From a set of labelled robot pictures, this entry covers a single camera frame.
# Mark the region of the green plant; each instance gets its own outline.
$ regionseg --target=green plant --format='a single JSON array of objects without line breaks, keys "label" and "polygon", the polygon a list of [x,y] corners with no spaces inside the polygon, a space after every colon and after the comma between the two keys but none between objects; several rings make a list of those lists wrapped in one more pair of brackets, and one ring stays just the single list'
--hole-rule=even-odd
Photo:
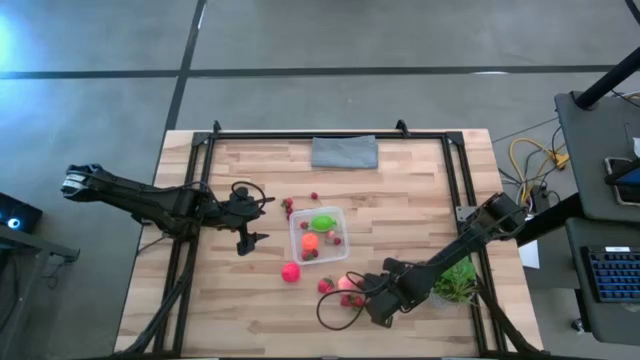
[{"label": "green plant", "polygon": [[433,291],[447,301],[466,303],[475,291],[476,269],[468,257],[445,271]]}]

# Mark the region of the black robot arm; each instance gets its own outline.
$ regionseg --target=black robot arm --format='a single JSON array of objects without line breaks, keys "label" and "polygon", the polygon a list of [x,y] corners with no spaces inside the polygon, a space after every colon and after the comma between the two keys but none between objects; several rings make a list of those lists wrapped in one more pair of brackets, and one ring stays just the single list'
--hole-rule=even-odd
[{"label": "black robot arm", "polygon": [[510,239],[524,226],[524,210],[504,193],[495,194],[462,224],[462,234],[426,262],[412,264],[385,259],[380,275],[365,274],[365,308],[375,324],[391,327],[393,314],[411,311],[429,297],[447,269],[496,239]]},{"label": "black robot arm", "polygon": [[[62,183],[65,198],[77,202],[102,201],[124,211],[142,223],[150,220],[173,238],[188,240],[195,236],[198,225],[238,231],[239,255],[255,249],[255,243],[268,237],[266,234],[250,234],[249,221],[264,214],[262,206],[275,200],[255,200],[246,187],[232,185],[227,201],[218,201],[206,184],[194,182],[178,187],[157,188],[115,176],[98,164],[75,166],[67,169]],[[204,190],[192,186],[198,184]]]}]

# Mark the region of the black metal frame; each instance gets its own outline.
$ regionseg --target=black metal frame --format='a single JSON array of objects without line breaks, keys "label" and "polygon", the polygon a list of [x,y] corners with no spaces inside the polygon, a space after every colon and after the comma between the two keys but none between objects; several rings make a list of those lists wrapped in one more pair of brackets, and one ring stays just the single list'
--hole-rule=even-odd
[{"label": "black metal frame", "polygon": [[[399,120],[396,129],[399,131],[390,132],[376,132],[376,131],[315,131],[315,132],[222,132],[218,122],[215,122],[213,132],[196,132],[193,134],[191,151],[189,154],[189,162],[187,165],[187,172],[185,175],[185,183],[193,181],[195,173],[195,166],[198,159],[198,153],[201,146],[206,145],[205,158],[203,163],[203,171],[201,181],[208,183],[211,161],[213,159],[213,148],[216,140],[257,140],[257,139],[312,139],[314,137],[323,138],[349,138],[354,136],[374,135],[377,139],[389,140],[389,139],[416,139],[416,140],[438,140],[440,141],[443,149],[443,156],[445,162],[445,168],[447,171],[447,179],[449,183],[449,190],[451,192],[451,205],[456,221],[456,227],[458,233],[460,233],[461,222],[457,220],[456,208],[462,206],[460,193],[458,191],[458,182],[456,179],[456,172],[453,165],[453,157],[451,146],[455,146],[461,164],[462,181],[465,187],[465,193],[467,196],[467,203],[469,206],[476,206],[475,191],[473,188],[473,181],[471,178],[471,171],[469,168],[469,162],[466,154],[464,138],[462,132],[409,132],[404,121]],[[176,274],[178,271],[178,259],[180,258],[180,252],[182,244],[188,242],[189,248],[187,253],[187,259],[184,265],[183,273],[176,282]],[[184,330],[186,326],[189,295],[191,292],[191,282],[193,276],[193,269],[195,268],[196,253],[199,243],[199,235],[195,236],[188,241],[185,239],[176,239],[173,242],[171,249],[171,255],[169,257],[169,265],[167,269],[167,277],[165,280],[165,287],[163,292],[163,302],[154,316],[154,319],[160,315],[160,325],[154,328],[153,336],[155,342],[150,353],[138,352],[124,352],[116,353],[109,358],[114,359],[138,359],[138,358],[180,358],[182,352],[182,344],[184,340]],[[487,285],[489,292],[495,298],[496,291],[491,274],[491,266],[489,264],[489,257],[486,250],[483,248],[479,252],[479,265],[482,270],[482,281]],[[166,318],[180,295],[180,305],[178,310],[176,330],[173,339],[171,350],[164,349],[165,335],[166,335]],[[472,299],[470,305],[472,322],[474,327],[475,339],[478,346],[478,352],[480,355],[490,351],[488,349],[487,338],[485,334],[485,328],[482,320],[482,314],[480,311],[479,300],[477,294]],[[506,341],[504,332],[500,328],[498,322],[492,317],[492,327],[494,336],[496,339],[496,350],[498,352],[506,352]]]}]

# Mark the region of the gray towel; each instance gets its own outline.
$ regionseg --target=gray towel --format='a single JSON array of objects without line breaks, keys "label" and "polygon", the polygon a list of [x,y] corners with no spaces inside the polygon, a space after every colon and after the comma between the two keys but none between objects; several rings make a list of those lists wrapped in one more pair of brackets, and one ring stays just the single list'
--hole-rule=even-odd
[{"label": "gray towel", "polygon": [[311,166],[375,169],[378,167],[376,137],[313,138]]}]

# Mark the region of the concrete floor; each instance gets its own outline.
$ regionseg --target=concrete floor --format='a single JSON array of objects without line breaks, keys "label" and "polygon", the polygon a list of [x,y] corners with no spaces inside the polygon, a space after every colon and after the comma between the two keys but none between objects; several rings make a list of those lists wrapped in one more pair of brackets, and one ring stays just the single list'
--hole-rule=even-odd
[{"label": "concrete floor", "polygon": [[[1,71],[178,70],[196,0],[5,0]],[[607,65],[638,46],[624,2],[601,0],[210,1],[192,68]],[[499,139],[555,117],[553,96],[601,73],[190,79],[176,128],[488,128]],[[26,359],[109,354],[140,227],[102,204],[63,200],[69,164],[151,182],[176,80],[0,80],[0,191],[41,208],[40,232],[82,254],[39,289]],[[619,91],[640,88],[633,76]],[[557,121],[519,134],[550,141]],[[507,150],[494,144],[513,174]],[[519,161],[530,151],[518,148]],[[537,169],[542,157],[534,159]],[[549,187],[575,191],[571,169]],[[515,189],[506,186],[510,194]],[[530,286],[545,348],[637,358],[568,328],[571,290]]]}]

